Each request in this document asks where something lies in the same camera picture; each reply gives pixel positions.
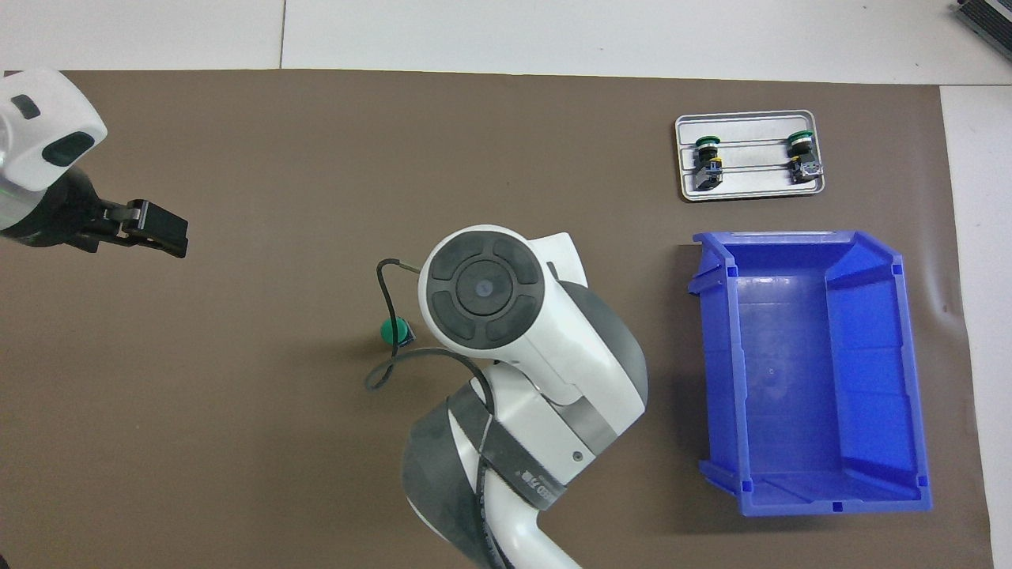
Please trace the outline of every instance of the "wire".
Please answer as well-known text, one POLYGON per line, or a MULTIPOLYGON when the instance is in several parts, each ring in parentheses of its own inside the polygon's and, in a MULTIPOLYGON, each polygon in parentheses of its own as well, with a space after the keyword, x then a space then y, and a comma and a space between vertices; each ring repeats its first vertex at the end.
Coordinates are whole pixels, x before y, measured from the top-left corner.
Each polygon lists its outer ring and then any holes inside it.
MULTIPOLYGON (((482 386, 482 392, 485 394, 485 408, 488 409, 490 415, 496 414, 496 402, 492 395, 492 385, 489 384, 489 379, 485 377, 485 373, 467 355, 460 355, 455 351, 450 351, 444 347, 420 347, 404 353, 392 356, 387 361, 373 368, 368 375, 365 376, 365 387, 372 391, 375 391, 382 387, 382 384, 376 382, 372 384, 373 378, 380 375, 385 369, 391 369, 394 365, 401 363, 402 361, 408 359, 415 359, 418 357, 424 357, 426 355, 442 355, 449 357, 450 359, 455 359, 463 364, 469 372, 474 374, 475 379, 478 380, 479 385, 482 386)), ((384 378, 390 379, 387 374, 384 374, 384 378)))
POLYGON ((387 265, 392 265, 392 264, 398 266, 404 266, 401 263, 401 259, 387 258, 380 261, 376 264, 376 280, 380 281, 380 290, 383 292, 383 299, 384 301, 387 302, 387 311, 390 313, 391 338, 393 339, 392 342, 393 348, 391 349, 390 352, 390 363, 387 365, 387 371, 384 373, 383 379, 373 385, 369 383, 369 377, 371 377, 371 375, 365 378, 365 389, 369 391, 375 391, 382 388, 384 385, 386 385, 388 381, 390 381, 390 376, 391 374, 394 373, 393 360, 395 357, 397 357, 397 350, 400 347, 398 344, 401 343, 400 342, 401 334, 398 333, 399 328, 397 326, 397 313, 394 311, 394 301, 390 299, 390 291, 387 290, 387 281, 383 277, 383 268, 387 265))

